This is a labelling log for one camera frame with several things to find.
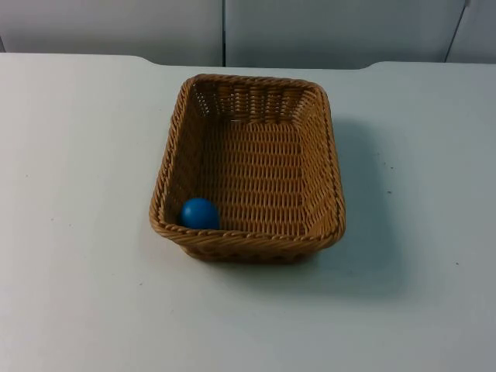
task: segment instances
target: wicker weave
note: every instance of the wicker weave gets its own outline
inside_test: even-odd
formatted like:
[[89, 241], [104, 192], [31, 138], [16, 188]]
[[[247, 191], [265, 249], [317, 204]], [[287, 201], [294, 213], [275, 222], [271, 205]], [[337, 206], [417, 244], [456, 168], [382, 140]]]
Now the wicker weave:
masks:
[[[178, 225], [194, 197], [217, 206], [221, 230]], [[184, 82], [150, 222], [203, 260], [287, 263], [339, 240], [345, 207], [323, 89], [274, 77]]]

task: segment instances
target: wicker basket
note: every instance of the wicker basket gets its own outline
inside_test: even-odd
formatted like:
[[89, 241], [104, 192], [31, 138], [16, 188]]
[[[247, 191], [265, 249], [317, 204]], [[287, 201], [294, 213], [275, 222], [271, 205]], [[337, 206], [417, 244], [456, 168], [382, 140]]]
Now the wicker basket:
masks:
[[[178, 225], [193, 197], [217, 206], [221, 230]], [[202, 260], [287, 263], [339, 240], [345, 206], [323, 89], [274, 77], [184, 82], [150, 222]]]

